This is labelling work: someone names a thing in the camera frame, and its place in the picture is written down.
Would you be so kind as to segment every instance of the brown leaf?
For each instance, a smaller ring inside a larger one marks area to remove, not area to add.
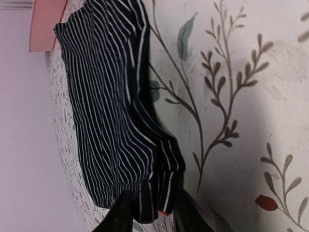
[[[262,46],[262,38],[263,38],[262,34],[259,33],[259,34],[257,35],[257,41],[258,41],[258,43],[259,43],[259,47]]]
[[[277,195],[275,188],[274,188],[274,184],[272,182],[271,175],[269,174],[269,172],[264,172],[264,177],[265,177],[266,183],[267,183],[270,191],[272,191],[275,195]]]
[[[303,42],[307,41],[308,39],[309,39],[309,30],[307,30],[307,31],[305,31],[304,33],[302,33],[302,34],[298,37],[297,41],[298,41],[299,43],[303,43]]]
[[[306,207],[307,207],[307,204],[308,204],[308,197],[305,197],[304,200],[302,201],[302,203],[300,204],[299,206],[299,210],[298,210],[298,224],[300,224],[300,219],[301,219],[301,216],[303,215]]]
[[[218,107],[221,106],[220,103],[216,99],[211,99],[211,103]]]
[[[233,26],[233,23],[234,23],[233,22],[233,16],[230,15],[230,24],[231,24],[231,26]]]
[[[304,13],[301,17],[300,20],[301,21],[306,21],[309,18],[309,12]]]
[[[236,28],[244,28],[244,27],[245,27],[245,25],[243,25],[243,24],[239,24],[239,25],[236,25],[235,27],[236,27]]]
[[[210,82],[210,80],[208,79],[208,77],[205,76],[205,84],[207,86],[207,88],[209,88],[211,91],[213,91],[213,86]]]
[[[262,53],[267,52],[269,49],[272,48],[273,45],[274,45],[273,42],[268,42],[268,43],[266,43],[266,44],[262,47]]]
[[[206,64],[206,63],[204,63],[204,62],[202,62],[202,67],[204,68],[204,69],[207,69],[207,70],[209,70],[210,72],[211,72],[211,68]]]
[[[217,47],[214,47],[214,50],[220,55],[222,56],[222,54],[220,53],[219,49]]]
[[[218,40],[220,39],[220,25],[217,25],[217,35],[218,35]]]
[[[249,63],[247,63],[246,67],[245,67],[246,79],[249,79],[250,73],[251,73],[251,65]]]
[[[225,82],[226,82],[226,78],[224,76],[222,76],[219,80],[219,83],[218,83],[218,93],[220,93]]]
[[[232,123],[232,131],[235,130],[237,124],[238,124],[237,120],[234,120],[233,123]]]
[[[230,134],[230,137],[234,138],[234,139],[237,139],[237,138],[239,138],[239,133],[238,132],[233,132],[233,133]]]
[[[192,152],[192,155],[193,155],[195,163],[197,164],[197,167],[199,168],[199,161],[198,161],[197,155],[194,152]]]
[[[285,158],[285,163],[284,163],[284,167],[283,167],[283,173],[286,172],[286,170],[288,170],[289,165],[291,164],[293,160],[293,156],[290,154]]]
[[[179,104],[178,102],[172,101],[171,99],[165,98],[165,101],[169,104]]]
[[[237,81],[237,86],[241,86],[241,82],[242,82],[242,73],[238,72],[237,73],[237,77],[236,77],[236,81]]]
[[[216,36],[214,35],[214,33],[211,30],[206,30],[206,33],[213,36],[214,38],[216,38]]]
[[[229,142],[229,141],[223,141],[222,143],[223,143],[225,146],[227,146],[227,147],[232,147],[232,146],[233,146],[232,143]]]
[[[214,29],[214,20],[213,20],[213,17],[211,17],[211,29],[212,29],[212,30]]]
[[[226,127],[225,129],[225,137],[227,138],[230,134],[230,128],[229,127]]]
[[[217,11],[219,11],[219,7],[218,7],[217,3],[214,2],[213,5],[217,9]]]
[[[267,158],[265,156],[261,158],[261,162],[273,164],[273,161],[270,158]]]
[[[291,190],[293,190],[294,188],[296,188],[299,184],[301,183],[301,178],[297,177],[295,180],[293,180],[293,182],[290,184],[290,186],[288,187],[288,189],[286,190],[285,194],[288,194]]]
[[[212,57],[212,51],[208,51],[208,61],[211,61],[211,57]]]
[[[243,84],[243,86],[245,87],[253,87],[257,84],[257,80],[251,81],[251,82],[247,82],[245,84]]]
[[[267,149],[267,152],[268,152],[269,157],[272,158],[272,149],[271,149],[270,143],[267,143],[267,144],[266,144],[266,149]]]
[[[201,51],[201,55],[202,55],[202,57],[203,57],[204,60],[208,61],[208,60],[207,60],[207,57],[205,56],[205,53],[204,53],[203,51]]]
[[[214,69],[213,69],[213,74],[216,75],[219,71],[221,67],[221,63],[220,62],[216,62],[216,64],[214,65]]]
[[[251,59],[252,59],[254,64],[257,62],[256,50],[255,49],[253,49],[252,52],[251,52]]]
[[[264,62],[260,67],[258,67],[255,72],[258,73],[269,66],[269,62]]]

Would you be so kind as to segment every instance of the striped fabric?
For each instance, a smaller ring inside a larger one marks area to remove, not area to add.
[[[151,101],[149,33],[141,0],[86,0],[55,27],[87,190],[103,208],[131,190],[141,223],[171,213],[185,167]]]

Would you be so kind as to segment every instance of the textured pattern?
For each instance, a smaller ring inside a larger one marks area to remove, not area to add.
[[[68,15],[82,6],[82,1],[70,1],[65,11],[63,21]],[[85,231],[92,231],[104,218],[108,210],[96,207],[87,193],[78,160],[77,139],[72,107],[69,99],[67,77],[61,50],[57,42],[50,57],[51,95],[56,135],[62,164],[68,178],[72,197],[77,211],[84,221]],[[172,231],[171,217],[160,217],[154,224],[139,225],[134,223],[135,231]]]

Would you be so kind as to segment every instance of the lavender wall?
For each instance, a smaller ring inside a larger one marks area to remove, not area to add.
[[[28,54],[30,17],[0,12],[0,232],[82,232],[59,158],[45,54]]]

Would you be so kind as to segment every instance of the floral wallpaper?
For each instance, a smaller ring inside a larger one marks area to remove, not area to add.
[[[308,1],[143,2],[153,101],[204,219],[217,232],[308,232]],[[68,1],[63,21],[82,4]],[[50,66],[60,155],[89,232],[108,210],[93,205],[81,177],[58,43]],[[172,217],[134,230],[171,232]]]

